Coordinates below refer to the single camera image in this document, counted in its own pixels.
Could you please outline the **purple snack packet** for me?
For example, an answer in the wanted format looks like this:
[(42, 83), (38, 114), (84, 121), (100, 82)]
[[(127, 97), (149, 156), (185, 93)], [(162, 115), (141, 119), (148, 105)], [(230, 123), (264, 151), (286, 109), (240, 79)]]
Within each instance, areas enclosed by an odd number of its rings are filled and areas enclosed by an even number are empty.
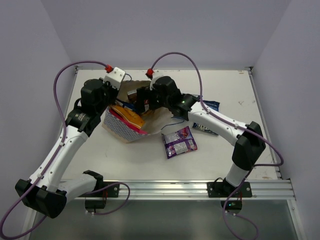
[(171, 159), (175, 156), (198, 150), (198, 146), (195, 142), (189, 126), (186, 126), (172, 133), (162, 133), (161, 137), (167, 159)]

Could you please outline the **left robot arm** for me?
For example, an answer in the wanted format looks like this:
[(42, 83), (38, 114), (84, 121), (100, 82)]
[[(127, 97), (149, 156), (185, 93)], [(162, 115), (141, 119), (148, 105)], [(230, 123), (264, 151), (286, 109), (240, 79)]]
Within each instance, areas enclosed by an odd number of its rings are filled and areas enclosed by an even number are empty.
[(56, 218), (71, 200), (84, 194), (103, 193), (102, 175), (84, 171), (80, 177), (61, 183), (62, 176), (78, 149), (99, 125), (106, 108), (113, 104), (121, 80), (90, 79), (81, 88), (81, 97), (65, 121), (66, 129), (40, 167), (28, 180), (20, 179), (15, 190), (25, 206), (51, 218)]

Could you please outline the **blue Burts chips bag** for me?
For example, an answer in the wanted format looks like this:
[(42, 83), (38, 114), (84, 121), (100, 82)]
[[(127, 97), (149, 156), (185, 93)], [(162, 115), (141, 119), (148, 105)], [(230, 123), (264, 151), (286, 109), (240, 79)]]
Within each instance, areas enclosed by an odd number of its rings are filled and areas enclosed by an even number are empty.
[(132, 103), (122, 101), (122, 100), (120, 100), (118, 98), (116, 99), (115, 102), (116, 102), (117, 105), (121, 106), (122, 108), (130, 109), (133, 112), (137, 111), (135, 106)]

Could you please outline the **aluminium rail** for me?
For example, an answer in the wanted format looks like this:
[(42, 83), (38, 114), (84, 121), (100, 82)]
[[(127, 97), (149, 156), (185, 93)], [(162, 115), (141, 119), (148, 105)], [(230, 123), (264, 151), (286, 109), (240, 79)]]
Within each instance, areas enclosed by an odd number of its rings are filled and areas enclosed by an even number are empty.
[[(127, 180), (108, 191), (109, 198), (131, 200), (225, 200), (227, 194), (215, 193), (221, 181), (209, 180)], [(243, 184), (232, 200), (294, 200), (293, 186), (289, 180), (249, 180)]]

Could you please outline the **blue white snack bag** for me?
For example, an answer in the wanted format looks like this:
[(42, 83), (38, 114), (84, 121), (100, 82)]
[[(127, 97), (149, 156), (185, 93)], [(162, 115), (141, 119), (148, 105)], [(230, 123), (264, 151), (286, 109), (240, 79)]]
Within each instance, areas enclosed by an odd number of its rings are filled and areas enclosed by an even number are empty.
[(208, 106), (209, 108), (219, 111), (220, 103), (217, 101), (209, 101), (209, 100), (203, 100), (203, 103)]

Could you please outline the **orange yellow snack bag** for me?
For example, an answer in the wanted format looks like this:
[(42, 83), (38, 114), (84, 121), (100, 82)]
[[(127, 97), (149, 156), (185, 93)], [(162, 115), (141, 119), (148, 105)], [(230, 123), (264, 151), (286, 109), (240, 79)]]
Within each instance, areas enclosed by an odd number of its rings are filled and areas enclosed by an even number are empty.
[(138, 129), (141, 129), (145, 124), (145, 121), (134, 111), (129, 108), (122, 107), (119, 105), (112, 105), (111, 109), (121, 116), (126, 122), (135, 126)]

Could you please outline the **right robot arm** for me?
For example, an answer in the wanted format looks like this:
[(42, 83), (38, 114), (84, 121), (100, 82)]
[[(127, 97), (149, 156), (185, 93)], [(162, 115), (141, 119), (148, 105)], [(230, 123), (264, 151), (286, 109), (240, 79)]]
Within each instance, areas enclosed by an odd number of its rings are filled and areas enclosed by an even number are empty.
[(221, 187), (227, 196), (235, 196), (241, 190), (241, 182), (266, 148), (258, 123), (236, 121), (209, 108), (198, 95), (182, 93), (169, 76), (157, 77), (149, 86), (136, 90), (136, 109), (143, 112), (145, 105), (150, 110), (166, 108), (174, 117), (200, 124), (234, 147), (232, 165)]

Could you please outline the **brown Chio snack bag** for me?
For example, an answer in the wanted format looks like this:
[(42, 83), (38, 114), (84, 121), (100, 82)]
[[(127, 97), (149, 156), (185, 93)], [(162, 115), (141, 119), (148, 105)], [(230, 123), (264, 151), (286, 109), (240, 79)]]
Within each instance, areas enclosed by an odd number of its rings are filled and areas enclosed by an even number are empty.
[(134, 104), (137, 101), (137, 90), (131, 90), (127, 92), (127, 99), (130, 103)]

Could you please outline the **red Real crisps bag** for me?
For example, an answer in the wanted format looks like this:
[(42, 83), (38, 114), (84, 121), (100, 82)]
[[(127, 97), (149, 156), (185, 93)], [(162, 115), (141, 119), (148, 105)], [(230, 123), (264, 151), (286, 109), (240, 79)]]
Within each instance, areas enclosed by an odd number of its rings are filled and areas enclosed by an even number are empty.
[(108, 112), (113, 115), (118, 121), (122, 122), (127, 128), (133, 130), (134, 132), (142, 135), (147, 135), (148, 133), (144, 130), (141, 130), (134, 126), (133, 124), (129, 123), (127, 120), (125, 120), (123, 117), (121, 117), (117, 112), (115, 112), (113, 109), (109, 108)]

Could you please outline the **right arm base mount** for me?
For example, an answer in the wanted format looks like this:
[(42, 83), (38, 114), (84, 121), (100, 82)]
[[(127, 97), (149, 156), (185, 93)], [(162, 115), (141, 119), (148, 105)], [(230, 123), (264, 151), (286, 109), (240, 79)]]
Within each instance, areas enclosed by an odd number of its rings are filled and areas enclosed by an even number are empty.
[[(221, 177), (214, 181), (206, 183), (206, 190), (209, 198), (227, 198), (236, 187), (230, 185), (225, 179)], [(252, 198), (253, 193), (249, 182), (245, 181), (240, 188), (231, 196), (235, 200), (229, 200), (226, 203), (225, 210), (233, 213), (239, 213), (243, 207), (243, 198)]]

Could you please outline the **blue checkered paper bag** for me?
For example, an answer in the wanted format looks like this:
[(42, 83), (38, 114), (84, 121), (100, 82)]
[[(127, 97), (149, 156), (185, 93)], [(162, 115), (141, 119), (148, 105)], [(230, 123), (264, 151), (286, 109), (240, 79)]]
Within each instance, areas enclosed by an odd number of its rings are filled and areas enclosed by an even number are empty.
[[(130, 103), (127, 97), (128, 91), (137, 90), (140, 87), (148, 87), (149, 85), (149, 80), (124, 80), (121, 84), (117, 99)], [(158, 134), (161, 132), (161, 130), (163, 130), (163, 128), (170, 125), (171, 121), (173, 120), (172, 113), (164, 107), (161, 107), (156, 110), (148, 110), (142, 114), (135, 112), (145, 122), (141, 130), (148, 133), (139, 134), (133, 131), (132, 129), (126, 127), (122, 122), (117, 120), (115, 116), (109, 113), (108, 110), (111, 109), (111, 106), (113, 105), (110, 105), (105, 110), (104, 119), (102, 121), (102, 127), (123, 143), (131, 143), (140, 140), (144, 137)]]

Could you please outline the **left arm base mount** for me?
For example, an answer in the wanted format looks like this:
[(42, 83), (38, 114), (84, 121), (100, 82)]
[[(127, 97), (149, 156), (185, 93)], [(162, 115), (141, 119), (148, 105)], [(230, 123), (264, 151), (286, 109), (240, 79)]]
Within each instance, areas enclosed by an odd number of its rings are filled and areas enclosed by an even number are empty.
[[(90, 175), (96, 179), (96, 184), (93, 191), (100, 190), (104, 187), (107, 187), (111, 184), (116, 183), (115, 181), (104, 181), (104, 177), (94, 171), (86, 170), (84, 174)], [(115, 184), (111, 187), (108, 187), (104, 190), (101, 190), (96, 193), (88, 194), (89, 200), (85, 200), (84, 206), (85, 209), (90, 212), (95, 212), (96, 210), (102, 210), (106, 207), (107, 198), (117, 198), (119, 196), (119, 184)]]

